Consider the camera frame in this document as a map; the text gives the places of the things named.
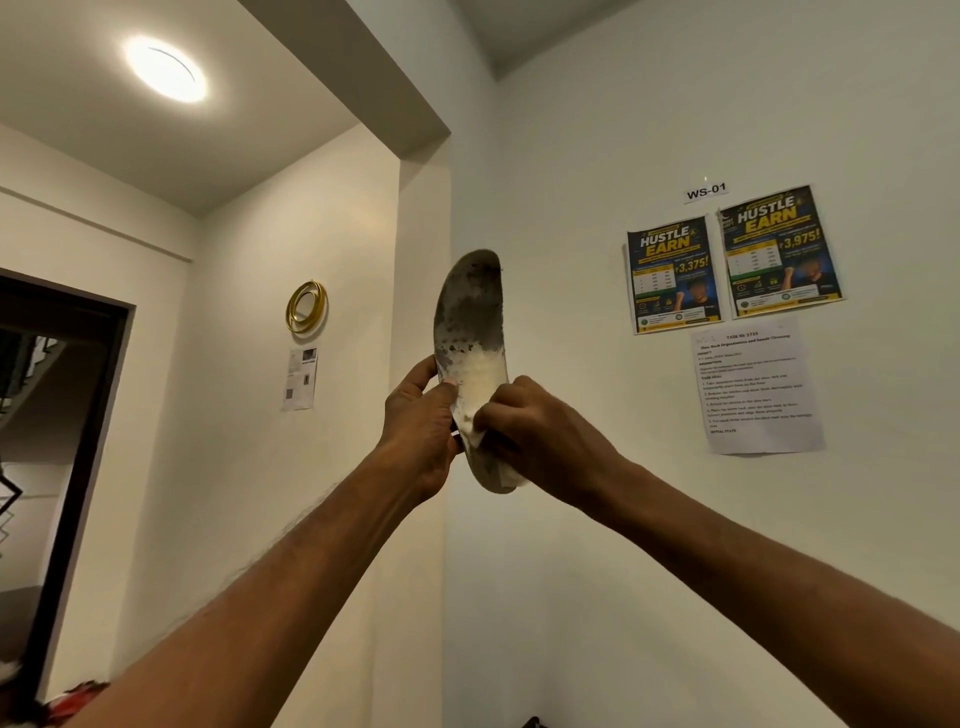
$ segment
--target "printed paper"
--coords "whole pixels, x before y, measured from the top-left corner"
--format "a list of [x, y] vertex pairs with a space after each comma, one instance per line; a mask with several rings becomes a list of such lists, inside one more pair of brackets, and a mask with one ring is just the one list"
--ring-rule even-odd
[[719, 215], [738, 317], [843, 297], [809, 186]]
[[796, 318], [756, 319], [691, 338], [710, 449], [729, 455], [825, 447]]
[[627, 233], [636, 333], [720, 321], [707, 219]]
[[317, 386], [317, 348], [296, 347], [290, 350], [287, 383], [283, 389], [283, 412], [313, 409], [313, 392]]

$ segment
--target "ceiling light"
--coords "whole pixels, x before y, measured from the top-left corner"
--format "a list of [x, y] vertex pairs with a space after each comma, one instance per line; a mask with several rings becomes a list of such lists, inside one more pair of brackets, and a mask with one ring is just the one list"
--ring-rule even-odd
[[126, 45], [127, 62], [157, 93], [193, 104], [206, 97], [206, 78], [197, 64], [169, 43], [137, 37]]

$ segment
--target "door frame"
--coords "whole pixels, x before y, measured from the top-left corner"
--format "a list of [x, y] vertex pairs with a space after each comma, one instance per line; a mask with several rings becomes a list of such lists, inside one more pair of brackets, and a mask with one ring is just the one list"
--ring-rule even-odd
[[0, 272], [0, 327], [103, 347], [105, 363], [87, 409], [80, 443], [63, 496], [63, 507], [34, 622], [14, 679], [12, 717], [28, 719], [44, 677], [50, 645], [80, 541], [86, 505], [100, 458], [104, 423], [126, 341], [132, 308]]

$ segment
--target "dirty insole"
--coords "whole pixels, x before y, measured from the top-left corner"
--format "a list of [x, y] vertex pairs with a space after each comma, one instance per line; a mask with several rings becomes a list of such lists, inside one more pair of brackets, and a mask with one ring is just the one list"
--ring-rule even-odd
[[483, 433], [473, 416], [507, 379], [503, 347], [503, 285], [500, 259], [492, 251], [464, 255], [450, 270], [433, 321], [434, 352], [441, 377], [456, 380], [460, 395], [453, 420], [460, 429], [467, 461], [480, 485], [511, 493], [524, 479], [480, 447]]

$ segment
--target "gold round mirror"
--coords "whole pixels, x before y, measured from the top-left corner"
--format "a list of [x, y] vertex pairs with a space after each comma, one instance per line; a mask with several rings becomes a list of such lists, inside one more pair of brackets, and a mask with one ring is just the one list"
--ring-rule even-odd
[[297, 335], [308, 333], [323, 320], [326, 289], [315, 280], [298, 288], [287, 304], [287, 328]]

